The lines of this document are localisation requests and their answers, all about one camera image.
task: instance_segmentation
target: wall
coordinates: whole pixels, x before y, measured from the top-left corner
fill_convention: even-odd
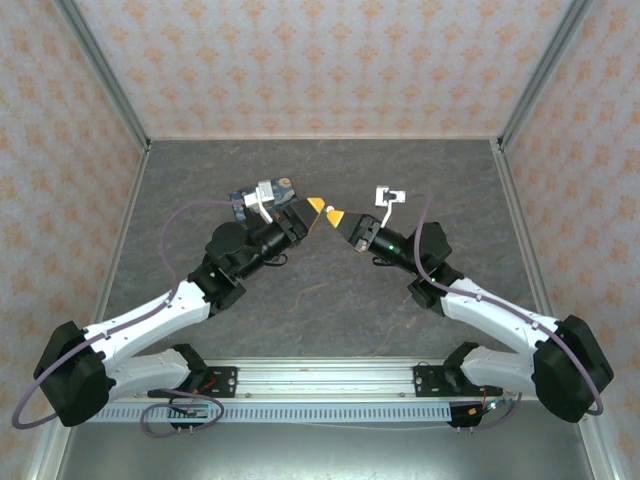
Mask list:
[[[640,10],[596,0],[589,15],[509,161],[558,311],[586,319],[613,364],[606,405],[637,478]]]
[[[570,0],[79,0],[152,138],[497,136]]]
[[[0,5],[0,463],[24,478],[38,431],[13,407],[57,325],[96,305],[140,157],[50,0]],[[33,402],[23,421],[46,410]]]

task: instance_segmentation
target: purple cable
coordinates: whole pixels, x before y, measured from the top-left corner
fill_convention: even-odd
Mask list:
[[[425,203],[425,206],[424,206],[424,210],[422,211],[422,215],[420,216],[420,220],[418,220],[418,226],[416,228],[416,237],[415,237],[415,241],[413,242],[413,257],[416,259],[416,267],[418,268],[420,275],[422,275],[422,277],[426,281],[431,282],[432,285],[436,286],[440,290],[447,293],[453,293],[455,295],[461,295],[463,297],[473,298],[474,300],[476,300],[476,295],[471,292],[466,292],[464,290],[459,290],[457,288],[448,287],[431,278],[427,274],[427,272],[425,272],[422,266],[422,263],[420,262],[420,238],[422,237],[422,227],[427,221],[427,214],[429,213],[430,203],[431,203],[430,199],[427,199],[427,202]],[[491,297],[483,297],[482,301],[490,303],[499,308],[502,308],[503,310],[506,310],[509,313],[512,313],[513,315],[520,318],[528,325],[534,325],[535,323],[537,323],[535,320],[532,320],[527,315],[513,308],[511,305],[501,302],[498,299],[491,298]],[[593,383],[593,379],[591,378],[587,370],[584,368],[584,365],[582,365],[582,362],[580,362],[580,359],[578,359],[576,354],[571,351],[571,349],[567,346],[567,344],[558,335],[552,332],[549,328],[542,325],[541,323],[538,323],[534,328],[539,329],[540,331],[545,333],[551,340],[553,340],[556,343],[556,345],[558,345],[558,347],[560,347],[562,351],[564,351],[567,357],[569,357],[569,360],[571,360],[571,362],[575,365],[578,372],[580,372],[580,375],[582,375],[582,378],[584,378],[584,381],[587,383],[587,386],[591,391],[591,395],[593,395],[593,399],[596,403],[596,409],[588,410],[587,413],[589,415],[602,415],[602,413],[604,412],[604,405],[602,404],[602,398],[600,397],[600,392],[598,392],[598,388],[596,387],[595,383]]]
[[[208,427],[210,427],[212,425],[215,425],[216,423],[218,423],[218,421],[224,415],[224,405],[222,405],[222,403],[220,403],[215,398],[207,397],[205,395],[199,395],[197,393],[187,393],[187,392],[181,392],[179,390],[171,390],[169,388],[162,388],[160,390],[162,392],[170,393],[172,395],[177,395],[179,397],[194,398],[194,399],[197,398],[197,399],[200,399],[200,400],[205,400],[207,402],[214,403],[215,405],[218,406],[220,411],[218,412],[218,414],[215,416],[215,418],[213,420],[209,420],[208,422],[205,422],[202,425],[198,425],[197,427],[193,427],[192,429],[189,429],[189,431],[195,432],[196,430],[204,430],[205,428],[208,428]],[[145,423],[144,419],[146,418],[146,416],[149,414],[149,412],[151,410],[153,410],[154,408],[160,408],[160,407],[172,408],[172,407],[176,407],[176,404],[154,403],[153,405],[149,405],[147,408],[145,408],[142,411],[142,415],[140,416],[140,428],[142,429],[142,432],[147,437],[151,437],[151,438],[167,438],[167,437],[172,437],[174,435],[180,435],[180,431],[179,430],[170,430],[168,432],[163,432],[163,433],[156,433],[156,432],[152,432],[151,430],[149,430],[149,427],[147,427],[147,424]]]
[[[61,356],[55,362],[53,362],[49,366],[49,368],[47,368],[44,372],[42,372],[42,374],[29,386],[29,388],[27,388],[27,390],[25,391],[24,395],[22,395],[22,398],[20,398],[20,401],[16,405],[16,408],[13,411],[13,415],[11,416],[11,425],[13,425],[13,427],[18,429],[18,430],[27,430],[29,428],[39,427],[40,425],[43,425],[43,424],[53,420],[54,418],[56,418],[58,415],[56,413],[52,413],[51,415],[48,415],[48,416],[46,416],[44,418],[41,418],[40,420],[36,420],[35,422],[30,422],[30,423],[21,423],[20,422],[20,414],[22,413],[22,410],[24,409],[25,405],[27,404],[27,402],[29,401],[31,396],[35,393],[35,391],[38,389],[38,387],[40,385],[42,385],[42,382],[44,382],[49,377],[49,375],[51,375],[53,372],[55,372],[60,367],[60,365],[65,363],[67,360],[69,360],[71,357],[76,355],[78,352],[80,352],[80,351],[84,350],[85,348],[89,347],[90,345],[94,344],[98,340],[101,340],[101,339],[103,339],[103,338],[105,338],[105,337],[107,337],[109,335],[112,335],[112,334],[114,334],[116,332],[124,330],[125,328],[129,328],[129,327],[131,327],[133,325],[136,325],[136,324],[138,324],[138,323],[140,323],[140,322],[142,322],[144,320],[147,320],[148,318],[153,317],[155,314],[157,314],[163,308],[165,308],[171,302],[171,300],[173,300],[173,297],[175,297],[176,292],[178,291],[178,286],[180,284],[180,281],[179,281],[179,278],[178,278],[178,274],[176,273],[176,270],[173,267],[173,265],[171,265],[171,261],[169,260],[169,256],[167,254],[167,232],[169,230],[169,227],[173,224],[175,219],[180,214],[182,214],[182,212],[184,212],[185,210],[187,210],[189,208],[199,207],[199,206],[203,206],[203,205],[242,205],[243,203],[244,202],[242,200],[199,200],[197,202],[192,202],[192,203],[188,203],[186,205],[183,205],[173,215],[171,215],[169,220],[167,220],[167,223],[165,223],[164,228],[162,229],[162,244],[161,244],[162,261],[165,264],[165,266],[167,267],[167,269],[169,269],[169,271],[171,272],[171,275],[173,277],[173,283],[174,283],[173,287],[169,291],[169,295],[167,296],[166,301],[162,302],[160,305],[158,305],[157,307],[153,308],[149,312],[144,313],[144,314],[140,315],[137,318],[134,318],[133,320],[129,320],[128,322],[125,322],[122,325],[118,325],[117,327],[114,327],[114,328],[112,328],[110,330],[107,330],[106,332],[102,332],[102,333],[96,335],[95,337],[91,337],[91,338],[85,340],[81,344],[79,344],[79,345],[75,346],[74,348],[72,348],[71,350],[69,350],[67,353],[65,353],[63,356]]]

